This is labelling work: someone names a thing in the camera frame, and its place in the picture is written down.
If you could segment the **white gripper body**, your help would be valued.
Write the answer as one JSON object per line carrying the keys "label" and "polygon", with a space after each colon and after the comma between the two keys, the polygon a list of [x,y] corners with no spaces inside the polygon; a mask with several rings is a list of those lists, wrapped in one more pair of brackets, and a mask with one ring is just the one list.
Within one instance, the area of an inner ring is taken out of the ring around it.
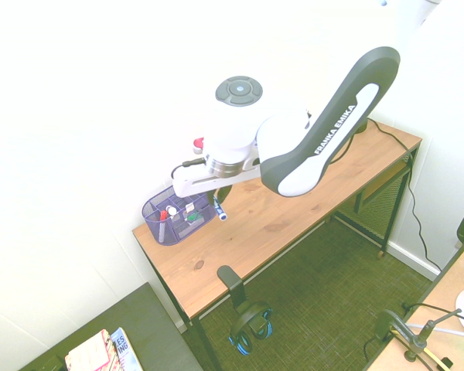
{"label": "white gripper body", "polygon": [[179,197],[208,192],[260,176],[258,156],[218,157],[206,156],[182,163],[172,171],[172,186]]}

